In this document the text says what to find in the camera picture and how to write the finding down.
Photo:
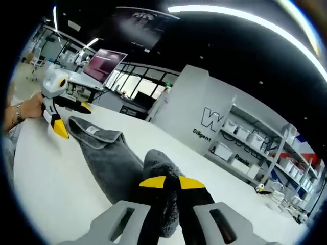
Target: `computer monitor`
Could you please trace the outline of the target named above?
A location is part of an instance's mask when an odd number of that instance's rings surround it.
[[[140,91],[137,92],[135,98],[133,99],[133,102],[144,107],[147,110],[151,109],[151,107],[153,106],[155,101],[156,101],[156,99],[154,99]]]
[[[124,53],[100,49],[83,72],[104,84],[126,56]]]

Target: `white table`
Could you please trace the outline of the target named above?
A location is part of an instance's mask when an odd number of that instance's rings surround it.
[[[203,182],[216,202],[225,202],[250,220],[255,234],[267,241],[295,244],[306,231],[292,218],[270,210],[253,188],[192,151],[155,125],[90,105],[82,115],[58,108],[64,121],[82,117],[101,128],[120,130],[128,145],[144,159],[156,148],[188,177]],[[22,126],[14,162],[14,185],[32,224],[50,243],[75,240],[91,221],[111,206],[88,169],[77,141],[57,136],[44,119],[29,119]],[[159,244],[185,244],[181,227]]]
[[[68,82],[70,83],[74,83],[76,85],[80,85],[97,91],[104,90],[103,84],[97,81],[96,79],[90,77],[88,74],[85,74],[83,72],[77,73],[74,71],[67,72],[69,73]]]

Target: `ceiling light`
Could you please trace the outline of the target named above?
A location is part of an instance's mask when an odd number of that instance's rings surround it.
[[[55,24],[55,31],[57,32],[58,31],[58,24],[57,24],[57,14],[56,14],[56,11],[57,11],[57,6],[54,6],[53,7],[53,22]]]
[[[88,48],[91,45],[93,45],[94,43],[96,43],[99,39],[96,37],[95,39],[93,39],[91,42],[89,42],[84,48]]]
[[[279,34],[280,36],[284,37],[286,40],[288,40],[291,44],[296,46],[317,68],[317,70],[320,72],[320,74],[323,76],[325,81],[327,82],[327,72],[324,70],[320,62],[317,60],[317,58],[295,37],[293,37],[291,34],[289,34],[287,31],[282,29],[281,27],[263,19],[256,15],[249,14],[240,10],[231,9],[231,8],[225,8],[225,7],[219,7],[219,6],[210,6],[210,5],[185,5],[185,6],[174,6],[169,7],[168,11],[170,13],[176,13],[176,12],[213,12],[213,13],[220,13],[220,14],[227,14],[236,16],[239,18],[243,18],[252,22],[255,22],[265,28],[268,28],[272,30],[273,32]]]
[[[277,0],[277,2],[292,16],[292,18],[298,23],[310,41],[311,46],[317,55],[319,55],[318,42],[316,39],[315,31],[308,21],[308,19],[302,14],[297,6],[289,0]]]

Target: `gray towel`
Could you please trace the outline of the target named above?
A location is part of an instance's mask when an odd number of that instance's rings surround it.
[[[119,131],[104,130],[71,116],[67,129],[79,142],[95,180],[114,204],[127,201],[142,181],[143,163]]]
[[[167,176],[169,178],[178,178],[183,175],[179,168],[163,153],[152,149],[148,151],[144,159],[143,179],[157,176]],[[170,189],[167,195],[167,203],[164,209],[163,226],[161,228],[161,237],[170,237],[174,234],[178,222],[179,211],[177,208],[177,193],[175,189]]]

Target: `poster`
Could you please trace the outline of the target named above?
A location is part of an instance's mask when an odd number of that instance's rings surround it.
[[[126,42],[149,52],[170,24],[179,18],[173,15],[133,7],[116,7],[111,25],[105,30],[109,44]]]
[[[83,72],[104,84],[126,56],[124,53],[100,49]]]

